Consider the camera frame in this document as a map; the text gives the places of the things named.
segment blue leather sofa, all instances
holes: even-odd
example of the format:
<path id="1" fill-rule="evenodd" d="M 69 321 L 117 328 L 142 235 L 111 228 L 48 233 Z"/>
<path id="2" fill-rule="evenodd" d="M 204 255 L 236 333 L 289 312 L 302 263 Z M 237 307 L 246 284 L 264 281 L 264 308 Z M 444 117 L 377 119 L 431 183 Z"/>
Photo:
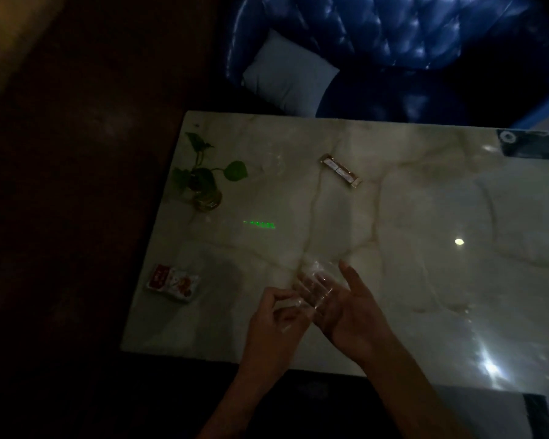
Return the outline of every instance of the blue leather sofa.
<path id="1" fill-rule="evenodd" d="M 240 95 L 270 28 L 340 69 L 319 117 L 530 129 L 549 116 L 537 0 L 235 0 L 218 70 Z"/>

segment green led digits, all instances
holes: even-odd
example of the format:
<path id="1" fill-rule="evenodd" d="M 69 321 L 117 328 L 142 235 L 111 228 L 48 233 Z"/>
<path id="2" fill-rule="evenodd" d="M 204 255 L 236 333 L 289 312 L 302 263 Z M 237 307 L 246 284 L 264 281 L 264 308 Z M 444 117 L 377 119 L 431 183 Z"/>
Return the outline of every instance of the green led digits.
<path id="1" fill-rule="evenodd" d="M 255 222 L 255 221 L 246 221 L 244 220 L 243 223 L 246 223 L 247 225 L 253 225 L 255 227 L 259 228 L 268 228 L 268 229 L 276 229 L 274 223 L 270 222 Z"/>

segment gray throw pillow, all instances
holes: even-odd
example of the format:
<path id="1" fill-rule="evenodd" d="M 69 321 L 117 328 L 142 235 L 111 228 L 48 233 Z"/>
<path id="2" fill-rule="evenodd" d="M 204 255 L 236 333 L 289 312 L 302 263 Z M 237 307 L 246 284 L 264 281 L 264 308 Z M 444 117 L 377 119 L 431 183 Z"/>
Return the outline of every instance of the gray throw pillow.
<path id="1" fill-rule="evenodd" d="M 242 86 L 289 115 L 315 117 L 339 69 L 271 29 Z"/>

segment person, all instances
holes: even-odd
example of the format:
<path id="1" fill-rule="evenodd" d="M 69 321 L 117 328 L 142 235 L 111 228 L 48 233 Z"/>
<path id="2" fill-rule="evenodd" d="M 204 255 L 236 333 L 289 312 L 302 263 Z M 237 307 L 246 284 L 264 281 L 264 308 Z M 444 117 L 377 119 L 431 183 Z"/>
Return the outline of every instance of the person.
<path id="1" fill-rule="evenodd" d="M 313 281 L 300 276 L 301 284 L 292 290 L 264 290 L 250 320 L 238 373 L 198 439 L 231 438 L 244 433 L 260 400 L 289 368 L 311 322 L 362 368 L 402 437 L 471 437 L 396 338 L 358 273 L 344 261 L 340 261 L 339 269 L 350 289 L 329 277 Z M 317 312 L 297 307 L 273 311 L 279 300 L 307 297 L 318 290 L 328 297 Z"/>

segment person's left hand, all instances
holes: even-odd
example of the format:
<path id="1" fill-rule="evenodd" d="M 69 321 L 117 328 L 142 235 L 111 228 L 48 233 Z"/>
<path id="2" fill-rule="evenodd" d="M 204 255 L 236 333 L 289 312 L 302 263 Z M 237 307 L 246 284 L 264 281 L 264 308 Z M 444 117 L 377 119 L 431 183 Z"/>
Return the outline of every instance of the person's left hand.
<path id="1" fill-rule="evenodd" d="M 298 297 L 292 290 L 265 288 L 258 309 L 250 320 L 237 377 L 253 386 L 259 397 L 285 374 L 313 319 L 312 313 L 297 307 L 273 312 L 278 300 Z"/>

